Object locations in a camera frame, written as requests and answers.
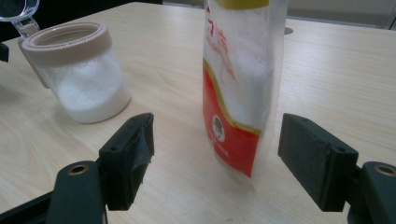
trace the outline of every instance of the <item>plastic jar lid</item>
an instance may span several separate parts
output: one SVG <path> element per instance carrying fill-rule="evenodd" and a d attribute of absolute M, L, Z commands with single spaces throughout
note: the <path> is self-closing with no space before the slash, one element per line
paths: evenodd
<path fill-rule="evenodd" d="M 25 39 L 21 47 L 32 63 L 63 66 L 94 58 L 112 45 L 106 26 L 77 22 L 50 27 Z"/>

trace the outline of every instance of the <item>plastic bag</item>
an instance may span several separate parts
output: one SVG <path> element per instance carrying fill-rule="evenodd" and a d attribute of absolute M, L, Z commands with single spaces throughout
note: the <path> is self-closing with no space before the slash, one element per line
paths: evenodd
<path fill-rule="evenodd" d="M 273 138 L 287 6 L 205 0 L 205 128 L 220 160 L 247 178 Z"/>

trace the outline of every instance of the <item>sugar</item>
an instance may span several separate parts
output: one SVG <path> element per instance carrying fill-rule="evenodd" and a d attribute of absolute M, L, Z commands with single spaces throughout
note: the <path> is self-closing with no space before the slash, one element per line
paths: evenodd
<path fill-rule="evenodd" d="M 268 46 L 269 8 L 228 10 L 210 1 L 210 17 L 215 22 L 215 44 L 226 46 L 221 57 L 204 52 L 210 62 L 231 117 L 251 127 L 262 129 L 268 116 L 274 80 L 274 58 Z M 229 60 L 233 73 L 224 68 Z"/>
<path fill-rule="evenodd" d="M 113 54 L 108 51 L 84 63 L 40 68 L 70 118 L 97 122 L 116 115 L 128 104 L 130 93 Z"/>

